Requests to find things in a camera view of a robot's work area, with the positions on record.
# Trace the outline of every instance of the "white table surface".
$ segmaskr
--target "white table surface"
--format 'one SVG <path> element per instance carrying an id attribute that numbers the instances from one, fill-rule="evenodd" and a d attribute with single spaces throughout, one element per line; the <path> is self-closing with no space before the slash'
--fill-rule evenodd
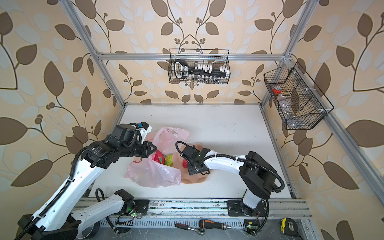
<path id="1" fill-rule="evenodd" d="M 187 143 L 229 155 L 257 152 L 284 179 L 279 161 L 258 105 L 128 105 L 121 123 L 147 122 L 152 131 L 178 127 L 190 132 Z M 242 198 L 247 189 L 238 174 L 214 170 L 203 183 L 169 187 L 141 187 L 124 178 L 133 157 L 122 157 L 100 175 L 93 185 L 106 196 L 125 189 L 134 197 L 144 198 Z M 291 198 L 288 188 L 271 198 Z"/>

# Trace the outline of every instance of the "tape measure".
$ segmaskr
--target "tape measure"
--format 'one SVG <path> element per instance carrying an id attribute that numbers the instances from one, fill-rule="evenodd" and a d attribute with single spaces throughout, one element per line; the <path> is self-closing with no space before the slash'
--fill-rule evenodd
<path id="1" fill-rule="evenodd" d="M 299 237 L 300 236 L 297 223 L 288 217 L 283 218 L 281 220 L 280 228 L 281 228 L 281 232 L 284 235 L 293 236 L 293 237 Z"/>

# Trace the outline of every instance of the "ratchet handle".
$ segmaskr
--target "ratchet handle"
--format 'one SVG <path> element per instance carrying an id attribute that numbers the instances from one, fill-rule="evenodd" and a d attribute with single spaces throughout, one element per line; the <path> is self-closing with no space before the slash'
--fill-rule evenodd
<path id="1" fill-rule="evenodd" d="M 188 228 L 189 228 L 188 225 L 184 225 L 184 224 L 181 224 L 181 223 L 176 223 L 175 227 L 180 228 L 180 229 L 184 229 L 184 230 L 188 230 Z"/>
<path id="2" fill-rule="evenodd" d="M 201 219 L 199 221 L 199 227 L 206 228 L 206 229 L 212 229 L 212 228 L 217 228 L 217 229 L 225 229 L 225 224 L 219 223 L 219 222 L 213 222 L 211 220 L 207 219 Z"/>

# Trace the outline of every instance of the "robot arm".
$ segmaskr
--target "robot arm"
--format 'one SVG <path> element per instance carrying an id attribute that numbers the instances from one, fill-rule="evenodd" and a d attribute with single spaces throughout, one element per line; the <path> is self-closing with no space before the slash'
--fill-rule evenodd
<path id="1" fill-rule="evenodd" d="M 106 139 L 83 148 L 75 156 L 69 177 L 47 203 L 32 216 L 24 215 L 18 221 L 23 231 L 16 239 L 21 239 L 25 233 L 32 235 L 32 239 L 63 239 L 63 235 L 64 239 L 74 239 L 87 227 L 119 212 L 126 201 L 133 199 L 124 190 L 115 192 L 93 206 L 71 213 L 93 181 L 119 157 L 147 158 L 157 150 L 151 142 L 144 141 L 151 129 L 146 122 L 120 124 Z"/>
<path id="2" fill-rule="evenodd" d="M 178 148 L 179 143 L 185 145 L 183 151 Z M 249 189 L 243 196 L 242 203 L 250 210 L 254 209 L 260 200 L 269 199 L 271 192 L 281 192 L 285 186 L 276 170 L 255 152 L 230 156 L 206 148 L 199 151 L 194 146 L 189 146 L 181 141 L 176 142 L 176 149 L 187 160 L 189 175 L 210 173 L 209 169 L 220 169 L 239 174 Z M 280 187 L 274 184 L 275 179 L 279 180 Z"/>

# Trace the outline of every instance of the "brown leaf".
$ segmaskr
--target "brown leaf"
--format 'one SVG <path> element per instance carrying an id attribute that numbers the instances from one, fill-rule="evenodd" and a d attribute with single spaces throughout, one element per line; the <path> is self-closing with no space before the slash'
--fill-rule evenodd
<path id="1" fill-rule="evenodd" d="M 235 99 L 234 104 L 244 104 L 245 102 L 240 99 Z"/>
<path id="2" fill-rule="evenodd" d="M 265 50 L 259 50 L 259 51 L 253 52 L 252 54 L 266 54 L 266 51 Z"/>
<path id="3" fill-rule="evenodd" d="M 301 58 L 297 59 L 297 66 L 300 69 L 300 71 L 305 73 L 306 67 L 305 67 L 305 61 L 303 59 L 301 59 Z"/>
<path id="4" fill-rule="evenodd" d="M 21 47 L 16 52 L 16 59 L 22 65 L 28 65 L 33 62 L 37 55 L 37 45 L 28 45 Z"/>
<path id="5" fill-rule="evenodd" d="M 205 30 L 207 31 L 207 33 L 215 36 L 215 35 L 218 35 L 218 29 L 217 29 L 217 26 L 216 24 L 212 23 L 212 22 L 209 22 L 209 23 L 206 23 L 205 24 Z"/>
<path id="6" fill-rule="evenodd" d="M 329 4 L 329 0 L 320 0 L 320 1 L 319 1 L 319 4 L 320 4 L 321 6 L 323 6 L 323 7 L 328 6 L 328 4 Z"/>
<path id="7" fill-rule="evenodd" d="M 218 93 L 219 90 L 210 91 L 209 93 L 207 93 L 207 98 L 214 98 L 218 95 Z"/>
<path id="8" fill-rule="evenodd" d="M 55 26 L 55 29 L 60 34 L 60 36 L 67 40 L 74 40 L 76 38 L 74 31 L 68 25 L 58 24 Z"/>
<path id="9" fill-rule="evenodd" d="M 168 15 L 168 6 L 162 0 L 151 0 L 152 8 L 161 17 L 166 17 Z"/>
<path id="10" fill-rule="evenodd" d="M 323 235 L 324 240 L 335 240 L 333 236 L 329 234 L 326 230 L 320 229 L 320 231 L 321 231 L 321 234 Z"/>
<path id="11" fill-rule="evenodd" d="M 93 62 L 92 62 L 92 59 L 90 59 L 90 58 L 87 59 L 87 65 L 88 65 L 89 73 L 93 76 Z"/>
<path id="12" fill-rule="evenodd" d="M 339 237 L 339 240 L 353 240 L 351 227 L 346 220 L 342 220 L 337 224 L 336 233 Z"/>
<path id="13" fill-rule="evenodd" d="M 81 108 L 84 110 L 84 112 L 89 111 L 89 109 L 91 108 L 91 103 L 91 92 L 89 91 L 88 87 L 85 87 L 81 95 Z"/>
<path id="14" fill-rule="evenodd" d="M 190 99 L 191 99 L 191 95 L 188 94 L 188 95 L 184 95 L 184 96 L 182 96 L 181 101 L 182 101 L 183 103 L 187 103 Z"/>
<path id="15" fill-rule="evenodd" d="M 319 35 L 321 27 L 318 25 L 313 25 L 304 34 L 304 41 L 309 42 L 315 39 Z"/>
<path id="16" fill-rule="evenodd" d="M 300 98 L 296 89 L 291 94 L 291 108 L 293 111 L 298 111 L 300 108 Z"/>
<path id="17" fill-rule="evenodd" d="M 255 26 L 262 31 L 271 30 L 273 28 L 273 21 L 267 18 L 255 20 Z"/>
<path id="18" fill-rule="evenodd" d="M 88 36 L 92 38 L 91 30 L 89 29 L 88 25 L 85 25 L 85 30 L 87 30 Z"/>
<path id="19" fill-rule="evenodd" d="M 257 69 L 256 69 L 256 75 L 260 74 L 264 70 L 264 64 L 261 64 Z"/>
<path id="20" fill-rule="evenodd" d="M 212 17 L 219 16 L 225 7 L 225 0 L 214 0 L 209 6 L 209 13 Z"/>
<path id="21" fill-rule="evenodd" d="M 308 155 L 312 150 L 312 145 L 312 138 L 306 138 L 297 146 L 297 151 L 303 156 Z"/>
<path id="22" fill-rule="evenodd" d="M 328 177 L 340 187 L 350 190 L 359 188 L 351 176 L 336 163 L 325 162 L 323 167 Z"/>
<path id="23" fill-rule="evenodd" d="M 373 26 L 373 22 L 371 17 L 363 13 L 359 19 L 358 32 L 362 36 L 367 37 L 372 31 L 372 26 Z"/>
<path id="24" fill-rule="evenodd" d="M 295 30 L 296 24 L 293 24 L 291 30 L 289 31 L 289 37 L 292 36 L 293 31 Z"/>
<path id="25" fill-rule="evenodd" d="M 123 67 L 121 64 L 119 64 L 119 69 L 122 73 L 124 73 L 124 75 L 128 75 L 128 71 L 125 69 L 125 67 Z"/>
<path id="26" fill-rule="evenodd" d="M 166 91 L 166 95 L 167 95 L 168 97 L 170 97 L 170 98 L 174 98 L 174 99 L 179 98 L 179 96 L 177 95 L 177 93 L 172 92 L 172 91 Z"/>
<path id="27" fill-rule="evenodd" d="M 103 91 L 103 94 L 106 98 L 110 98 L 112 96 L 112 93 L 110 91 L 109 88 L 106 88 L 104 91 Z"/>
<path id="28" fill-rule="evenodd" d="M 50 61 L 45 67 L 43 78 L 45 86 L 53 95 L 57 97 L 63 92 L 63 77 L 52 61 Z"/>
<path id="29" fill-rule="evenodd" d="M 224 61 L 215 61 L 212 63 L 212 69 L 219 69 L 224 64 L 225 64 Z"/>
<path id="30" fill-rule="evenodd" d="M 134 85 L 134 86 L 140 86 L 141 83 L 142 83 L 141 80 L 136 80 L 136 81 L 133 82 L 133 85 Z"/>
<path id="31" fill-rule="evenodd" d="M 118 19 L 108 20 L 105 25 L 111 31 L 120 31 L 124 27 L 124 21 Z"/>
<path id="32" fill-rule="evenodd" d="M 196 100 L 198 103 L 202 103 L 202 102 L 204 101 L 204 98 L 203 98 L 203 96 L 201 96 L 201 95 L 197 95 L 197 94 L 195 94 L 194 97 L 195 97 L 195 100 Z"/>
<path id="33" fill-rule="evenodd" d="M 180 79 L 175 78 L 175 79 L 170 80 L 169 82 L 172 83 L 172 84 L 179 84 L 180 83 Z"/>
<path id="34" fill-rule="evenodd" d="M 299 165 L 299 171 L 300 171 L 300 175 L 303 177 L 304 181 L 306 181 L 309 184 L 312 184 L 310 176 L 308 175 L 307 169 L 305 169 L 305 167 L 302 164 Z"/>
<path id="35" fill-rule="evenodd" d="M 24 136 L 28 128 L 12 118 L 0 118 L 0 145 L 16 142 Z"/>
<path id="36" fill-rule="evenodd" d="M 95 134 L 96 136 L 99 135 L 100 130 L 101 130 L 101 120 L 97 122 L 95 128 L 93 129 L 93 134 Z"/>
<path id="37" fill-rule="evenodd" d="M 288 133 L 288 130 L 285 128 L 284 124 L 281 124 L 281 129 L 283 130 L 284 136 L 288 137 L 289 133 Z"/>
<path id="38" fill-rule="evenodd" d="M 283 6 L 283 16 L 286 18 L 292 17 L 301 8 L 302 4 L 303 0 L 285 0 Z"/>
<path id="39" fill-rule="evenodd" d="M 49 173 L 52 168 L 53 162 L 48 159 L 43 159 L 35 162 L 27 169 L 25 169 L 19 176 L 11 183 L 13 187 L 25 187 L 34 184 Z"/>
<path id="40" fill-rule="evenodd" d="M 0 14 L 0 34 L 1 35 L 6 35 L 10 33 L 13 29 L 13 22 L 11 17 L 7 12 L 3 12 Z"/>
<path id="41" fill-rule="evenodd" d="M 372 120 L 358 120 L 346 130 L 360 147 L 384 145 L 384 125 Z"/>
<path id="42" fill-rule="evenodd" d="M 75 137 L 65 137 L 65 144 L 67 145 L 68 150 L 73 154 L 77 154 L 83 147 L 83 144 Z"/>
<path id="43" fill-rule="evenodd" d="M 173 32 L 173 24 L 172 23 L 164 23 L 161 27 L 160 34 L 164 36 L 168 36 Z"/>
<path id="44" fill-rule="evenodd" d="M 246 85 L 246 86 L 250 86 L 250 85 L 251 85 L 251 82 L 248 81 L 248 80 L 241 80 L 241 83 L 242 83 L 243 85 Z"/>
<path id="45" fill-rule="evenodd" d="M 92 0 L 75 0 L 74 2 L 87 18 L 94 19 L 96 17 L 96 8 Z"/>
<path id="46" fill-rule="evenodd" d="M 251 91 L 248 91 L 248 90 L 246 90 L 246 91 L 240 91 L 240 92 L 237 92 L 238 94 L 240 94 L 240 95 L 243 95 L 243 96 L 249 96 L 249 95 L 251 95 Z"/>
<path id="47" fill-rule="evenodd" d="M 147 94 L 147 92 L 144 92 L 144 91 L 134 91 L 134 93 L 136 96 L 143 96 L 145 94 Z"/>
<path id="48" fill-rule="evenodd" d="M 339 63 L 344 67 L 351 66 L 353 64 L 353 60 L 355 59 L 355 54 L 353 51 L 342 46 L 336 47 L 336 56 L 339 60 Z"/>
<path id="49" fill-rule="evenodd" d="M 143 104 L 151 104 L 151 100 L 150 99 L 145 99 L 143 101 L 141 101 L 140 103 L 143 103 Z"/>
<path id="50" fill-rule="evenodd" d="M 80 142 L 86 143 L 88 141 L 88 132 L 85 128 L 76 126 L 72 128 L 72 131 L 75 138 L 77 138 Z"/>
<path id="51" fill-rule="evenodd" d="M 218 54 L 218 48 L 213 49 L 209 54 Z"/>
<path id="52" fill-rule="evenodd" d="M 320 97 L 322 97 L 331 84 L 331 73 L 329 72 L 329 68 L 326 63 L 323 63 L 320 67 L 314 82 L 315 84 L 313 87 L 316 89 Z"/>
<path id="53" fill-rule="evenodd" d="M 296 130 L 293 134 L 293 142 L 299 145 L 306 138 L 307 130 Z"/>
<path id="54" fill-rule="evenodd" d="M 167 62 L 157 62 L 157 64 L 166 71 L 168 71 L 168 68 L 171 68 L 171 65 Z"/>
<path id="55" fill-rule="evenodd" d="M 77 57 L 73 61 L 73 72 L 76 73 L 76 72 L 80 71 L 82 66 L 83 66 L 83 57 Z"/>

